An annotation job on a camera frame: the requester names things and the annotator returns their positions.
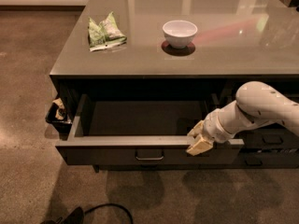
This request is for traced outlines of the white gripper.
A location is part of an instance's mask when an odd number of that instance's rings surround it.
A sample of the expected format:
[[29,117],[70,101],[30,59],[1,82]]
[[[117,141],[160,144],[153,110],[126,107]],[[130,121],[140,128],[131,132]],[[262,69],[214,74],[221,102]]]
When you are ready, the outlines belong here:
[[235,137],[235,114],[225,109],[215,109],[200,120],[187,133],[186,152],[192,156],[213,148],[213,143],[225,143]]

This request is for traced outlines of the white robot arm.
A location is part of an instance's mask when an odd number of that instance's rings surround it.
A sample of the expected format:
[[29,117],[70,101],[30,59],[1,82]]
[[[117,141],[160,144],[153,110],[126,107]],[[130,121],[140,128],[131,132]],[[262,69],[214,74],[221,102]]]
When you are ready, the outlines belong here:
[[225,143],[237,133],[277,123],[299,135],[299,104],[260,81],[243,84],[235,99],[216,108],[189,132],[187,153],[196,156],[209,151],[214,143]]

